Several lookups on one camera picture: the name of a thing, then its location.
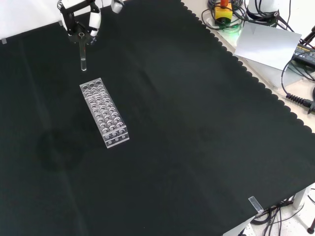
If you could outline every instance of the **white wall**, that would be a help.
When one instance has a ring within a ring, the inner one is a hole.
[[[0,0],[0,39],[45,26],[61,19],[58,0]],[[95,0],[99,8],[101,0]],[[103,0],[108,6],[111,0]],[[88,12],[90,7],[75,15]]]

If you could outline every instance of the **test tube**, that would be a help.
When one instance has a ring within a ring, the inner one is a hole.
[[[84,42],[84,33],[79,33],[79,46],[80,46],[80,60],[81,60],[81,70],[87,70],[87,61],[85,56],[85,42]]]

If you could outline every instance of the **black tablecloth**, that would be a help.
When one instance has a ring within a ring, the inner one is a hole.
[[[178,0],[103,9],[86,72],[58,23],[7,42],[1,236],[219,236],[315,180],[311,130]],[[99,77],[130,135],[110,149],[79,87]]]

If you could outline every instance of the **yellow base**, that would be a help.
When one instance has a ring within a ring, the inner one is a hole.
[[[228,8],[232,9],[232,4],[228,4]],[[215,7],[215,19],[224,22],[230,23],[232,21],[233,12],[226,8],[221,8],[219,5]]]

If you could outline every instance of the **white paper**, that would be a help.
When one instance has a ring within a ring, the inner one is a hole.
[[[245,22],[235,55],[283,70],[291,60],[300,34]]]

